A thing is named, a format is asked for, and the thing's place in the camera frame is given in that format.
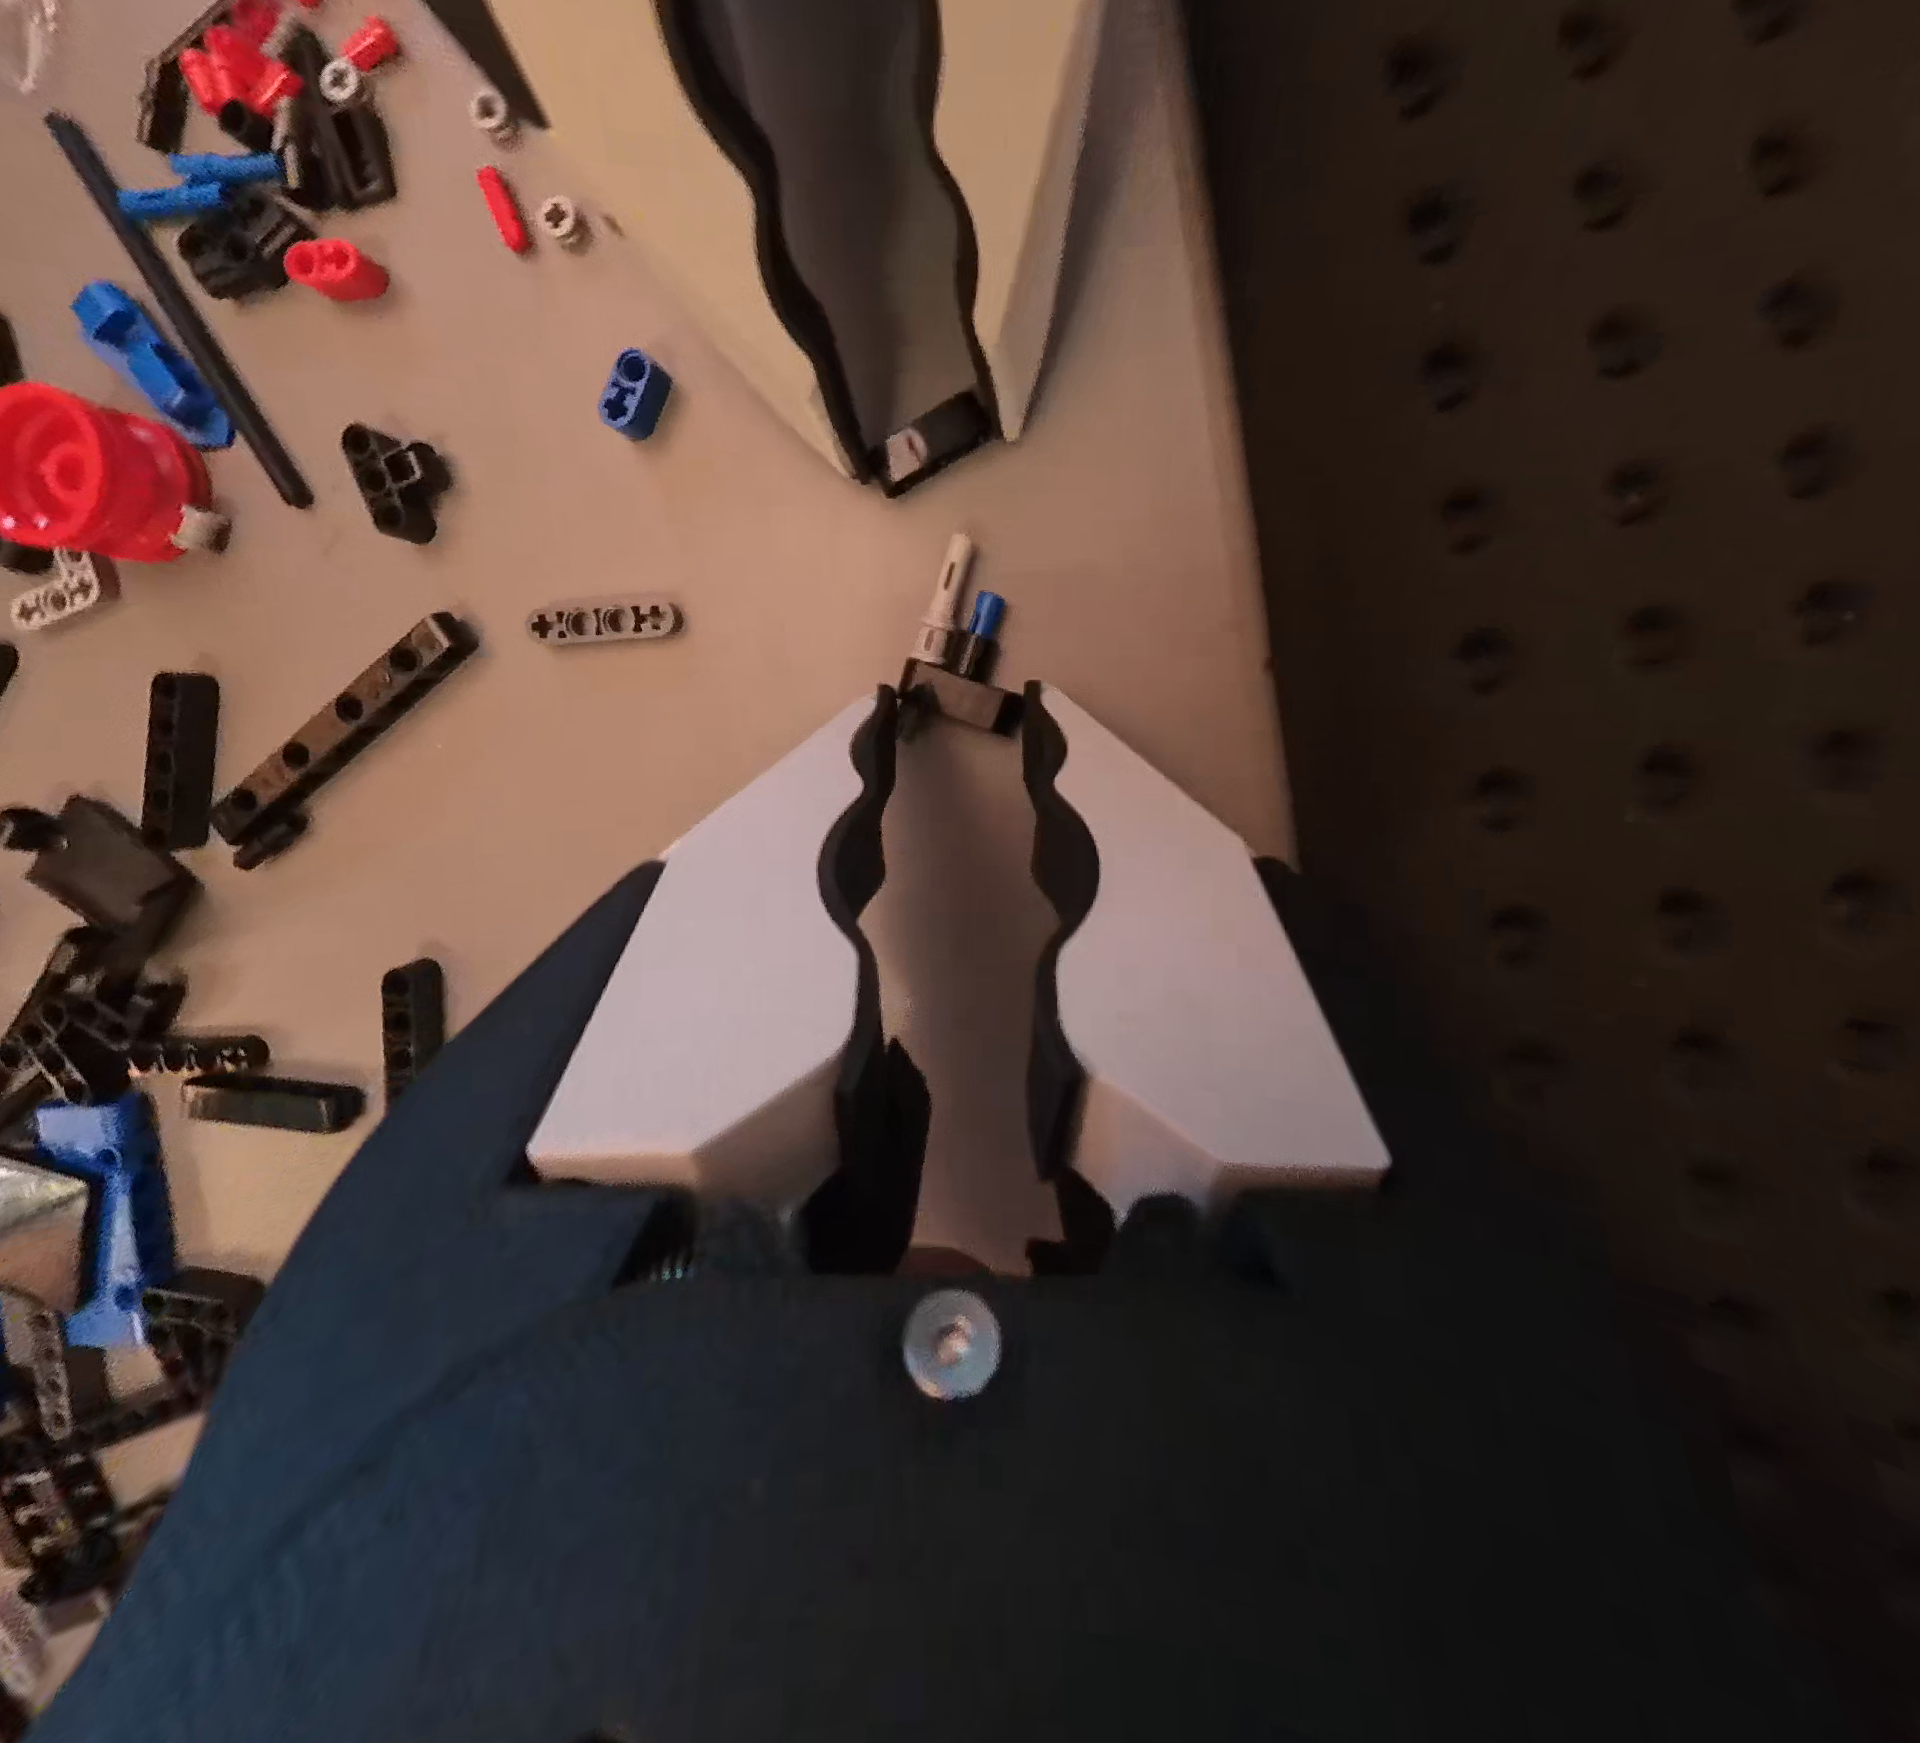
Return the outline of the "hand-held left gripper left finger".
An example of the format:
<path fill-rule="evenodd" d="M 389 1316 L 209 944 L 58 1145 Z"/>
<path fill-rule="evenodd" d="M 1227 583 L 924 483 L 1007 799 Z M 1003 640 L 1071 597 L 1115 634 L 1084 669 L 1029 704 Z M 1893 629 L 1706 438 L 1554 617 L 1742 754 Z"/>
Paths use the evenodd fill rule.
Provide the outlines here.
<path fill-rule="evenodd" d="M 929 1094 L 860 927 L 886 881 L 901 694 L 841 707 L 669 845 L 527 1163 L 752 1207 L 818 1272 L 892 1272 Z"/>

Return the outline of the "black connector with blue pin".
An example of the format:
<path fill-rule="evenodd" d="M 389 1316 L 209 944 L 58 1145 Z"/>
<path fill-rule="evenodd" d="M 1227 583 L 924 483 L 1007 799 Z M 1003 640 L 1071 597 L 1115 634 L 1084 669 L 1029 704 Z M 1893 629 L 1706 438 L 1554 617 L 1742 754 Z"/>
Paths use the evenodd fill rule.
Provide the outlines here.
<path fill-rule="evenodd" d="M 993 682 L 1004 623 L 1004 597 L 974 596 L 964 623 L 924 621 L 898 684 L 898 740 L 909 743 L 935 721 L 1012 738 L 1023 699 Z"/>

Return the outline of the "grey black long pin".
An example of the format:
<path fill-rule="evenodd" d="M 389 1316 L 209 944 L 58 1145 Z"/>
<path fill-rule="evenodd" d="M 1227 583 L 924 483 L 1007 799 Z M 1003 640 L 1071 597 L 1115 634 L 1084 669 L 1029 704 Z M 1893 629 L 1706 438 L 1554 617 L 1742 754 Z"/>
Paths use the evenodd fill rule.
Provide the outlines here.
<path fill-rule="evenodd" d="M 970 563 L 976 545 L 968 532 L 952 532 L 941 567 L 914 629 L 909 658 L 953 676 L 968 674 L 976 633 L 970 627 Z"/>

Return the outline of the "black square panel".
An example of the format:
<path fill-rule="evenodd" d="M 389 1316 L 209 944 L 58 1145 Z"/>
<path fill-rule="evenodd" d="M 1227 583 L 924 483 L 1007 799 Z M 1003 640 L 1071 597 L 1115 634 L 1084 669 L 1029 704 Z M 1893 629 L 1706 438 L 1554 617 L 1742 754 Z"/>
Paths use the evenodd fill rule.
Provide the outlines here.
<path fill-rule="evenodd" d="M 202 893 L 192 870 L 93 795 L 69 795 L 56 813 L 10 803 L 2 845 L 26 857 L 28 886 L 121 940 L 164 940 Z"/>
<path fill-rule="evenodd" d="M 86 1299 L 93 1185 L 2 1152 L 2 1291 L 73 1316 Z"/>

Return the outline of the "grey desk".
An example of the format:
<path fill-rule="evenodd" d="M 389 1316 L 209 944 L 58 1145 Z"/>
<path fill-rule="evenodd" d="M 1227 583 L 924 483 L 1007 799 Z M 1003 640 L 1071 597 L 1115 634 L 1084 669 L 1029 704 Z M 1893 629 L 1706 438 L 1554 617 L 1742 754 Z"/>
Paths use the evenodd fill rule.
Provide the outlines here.
<path fill-rule="evenodd" d="M 947 536 L 1004 593 L 1003 674 L 1109 724 L 1256 849 L 1290 851 L 1237 409 L 1174 0 L 1109 0 L 1043 386 L 1019 442 L 894 503 L 838 481 L 648 273 L 548 131 L 489 152 L 481 73 L 420 0 L 330 0 L 326 36 L 382 14 L 372 81 L 398 200 L 344 226 L 393 273 L 370 306 L 305 290 L 208 308 L 314 490 L 285 507 L 243 442 L 209 474 L 221 554 L 120 572 L 120 597 L 19 637 L 4 805 L 93 795 L 134 817 L 159 671 L 221 685 L 231 787 L 326 691 L 435 611 L 478 651 L 326 787 L 305 843 L 204 893 L 160 961 L 182 1016 L 260 1034 L 276 1070 L 361 1084 L 341 1136 L 220 1127 L 153 1092 L 188 1263 L 270 1280 L 381 1125 L 377 978 L 435 958 L 459 1030 L 627 870 L 894 679 Z M 504 170 L 509 253 L 474 181 Z M 565 195 L 587 242 L 538 235 Z M 609 363 L 674 378 L 647 442 L 597 416 Z M 428 442 L 439 536 L 382 536 L 338 431 Z M 665 643 L 548 649 L 525 621 L 576 597 L 669 597 Z"/>

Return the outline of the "blue short connector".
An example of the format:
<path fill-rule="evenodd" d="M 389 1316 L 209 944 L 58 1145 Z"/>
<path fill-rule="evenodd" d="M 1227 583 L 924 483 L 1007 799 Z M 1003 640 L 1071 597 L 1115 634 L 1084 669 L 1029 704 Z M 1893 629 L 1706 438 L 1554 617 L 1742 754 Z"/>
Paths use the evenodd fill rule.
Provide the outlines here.
<path fill-rule="evenodd" d="M 647 442 L 659 430 L 670 390 L 670 373 L 648 351 L 627 346 L 599 388 L 599 423 L 630 442 Z"/>

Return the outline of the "grey thin beam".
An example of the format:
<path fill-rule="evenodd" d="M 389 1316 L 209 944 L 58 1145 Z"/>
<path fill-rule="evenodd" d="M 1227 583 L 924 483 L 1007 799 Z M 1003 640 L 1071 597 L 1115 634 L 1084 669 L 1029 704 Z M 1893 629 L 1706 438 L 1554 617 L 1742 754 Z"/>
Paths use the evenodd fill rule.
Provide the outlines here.
<path fill-rule="evenodd" d="M 669 597 L 576 597 L 531 611 L 525 633 L 533 644 L 569 649 L 665 643 L 683 623 L 683 608 Z"/>

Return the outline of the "black flat plate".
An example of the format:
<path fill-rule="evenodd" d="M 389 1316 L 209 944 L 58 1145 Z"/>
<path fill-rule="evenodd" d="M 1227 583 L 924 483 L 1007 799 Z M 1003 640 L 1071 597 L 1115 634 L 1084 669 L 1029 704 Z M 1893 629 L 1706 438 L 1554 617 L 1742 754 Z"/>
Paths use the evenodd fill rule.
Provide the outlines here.
<path fill-rule="evenodd" d="M 341 1136 L 365 1114 L 355 1084 L 267 1073 L 194 1077 L 180 1084 L 180 1098 L 191 1121 L 282 1136 Z"/>

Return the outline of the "long black holed beam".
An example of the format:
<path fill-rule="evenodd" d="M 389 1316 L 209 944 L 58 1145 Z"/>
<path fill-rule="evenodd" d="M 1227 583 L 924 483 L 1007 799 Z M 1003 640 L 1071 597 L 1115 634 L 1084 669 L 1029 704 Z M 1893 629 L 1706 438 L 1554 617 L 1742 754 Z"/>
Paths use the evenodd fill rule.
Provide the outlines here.
<path fill-rule="evenodd" d="M 469 621 L 424 616 L 254 765 L 211 809 L 231 865 L 252 871 L 297 845 L 309 801 L 478 651 Z"/>

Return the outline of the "black tee connector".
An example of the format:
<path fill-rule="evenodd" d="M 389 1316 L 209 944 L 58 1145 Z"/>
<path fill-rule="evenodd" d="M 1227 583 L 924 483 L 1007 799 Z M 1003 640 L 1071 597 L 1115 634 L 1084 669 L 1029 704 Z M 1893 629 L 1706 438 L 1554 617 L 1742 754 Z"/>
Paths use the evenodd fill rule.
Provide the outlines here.
<path fill-rule="evenodd" d="M 452 489 L 452 472 L 437 446 L 348 423 L 338 449 L 372 529 L 411 546 L 439 536 L 437 507 Z"/>

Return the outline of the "blue curved panel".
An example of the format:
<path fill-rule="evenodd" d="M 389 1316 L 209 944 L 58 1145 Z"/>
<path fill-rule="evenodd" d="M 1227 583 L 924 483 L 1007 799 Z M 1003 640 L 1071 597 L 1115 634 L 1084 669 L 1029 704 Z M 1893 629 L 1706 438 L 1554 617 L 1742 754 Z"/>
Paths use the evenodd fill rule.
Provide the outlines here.
<path fill-rule="evenodd" d="M 128 290 L 86 284 L 69 308 L 86 346 L 143 397 L 164 427 L 200 452 L 231 446 L 236 431 L 225 405 Z"/>

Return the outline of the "red wheel rim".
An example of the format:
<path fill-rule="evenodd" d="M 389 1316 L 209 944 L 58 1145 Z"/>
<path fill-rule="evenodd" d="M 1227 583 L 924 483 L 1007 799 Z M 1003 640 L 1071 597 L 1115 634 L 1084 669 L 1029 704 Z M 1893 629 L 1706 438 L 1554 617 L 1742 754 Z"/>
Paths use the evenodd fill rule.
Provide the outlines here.
<path fill-rule="evenodd" d="M 171 427 L 45 383 L 2 388 L 4 541 L 166 563 L 211 518 L 204 460 Z"/>

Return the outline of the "black three-hole connector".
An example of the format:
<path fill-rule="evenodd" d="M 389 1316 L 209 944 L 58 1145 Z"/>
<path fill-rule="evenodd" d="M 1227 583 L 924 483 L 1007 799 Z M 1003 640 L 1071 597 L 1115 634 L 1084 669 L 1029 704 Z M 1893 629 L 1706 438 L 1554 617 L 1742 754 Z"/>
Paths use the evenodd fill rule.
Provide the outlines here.
<path fill-rule="evenodd" d="M 116 1102 L 134 1050 L 167 1033 L 182 997 L 180 975 L 153 975 L 106 931 L 66 931 L 4 1030 L 4 1105 Z"/>

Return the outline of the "grey long holed beam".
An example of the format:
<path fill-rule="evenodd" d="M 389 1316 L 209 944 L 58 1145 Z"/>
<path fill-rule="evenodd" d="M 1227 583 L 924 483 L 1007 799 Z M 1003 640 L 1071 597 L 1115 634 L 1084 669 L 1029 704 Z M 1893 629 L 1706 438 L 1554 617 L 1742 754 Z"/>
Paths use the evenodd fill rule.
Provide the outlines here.
<path fill-rule="evenodd" d="M 66 1440 L 76 1429 L 73 1388 L 66 1370 L 66 1330 L 58 1310 L 25 1301 L 16 1330 L 33 1387 L 38 1430 L 48 1442 Z"/>

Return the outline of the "black open frame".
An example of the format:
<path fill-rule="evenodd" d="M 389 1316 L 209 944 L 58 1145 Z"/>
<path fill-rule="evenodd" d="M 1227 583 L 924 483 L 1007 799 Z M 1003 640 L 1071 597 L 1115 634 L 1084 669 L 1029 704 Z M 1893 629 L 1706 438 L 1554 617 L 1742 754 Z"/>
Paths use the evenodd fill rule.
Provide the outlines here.
<path fill-rule="evenodd" d="M 77 1348 L 66 1344 L 76 1429 L 60 1442 L 73 1449 L 120 1448 L 200 1413 L 221 1384 L 263 1297 L 263 1280 L 204 1268 L 182 1270 L 166 1288 L 150 1288 L 143 1348 L 155 1360 L 159 1375 L 143 1388 L 93 1408 L 73 1391 L 71 1358 Z M 37 1432 L 45 1440 L 16 1330 L 25 1301 L 32 1299 L 4 1293 L 4 1432 Z"/>

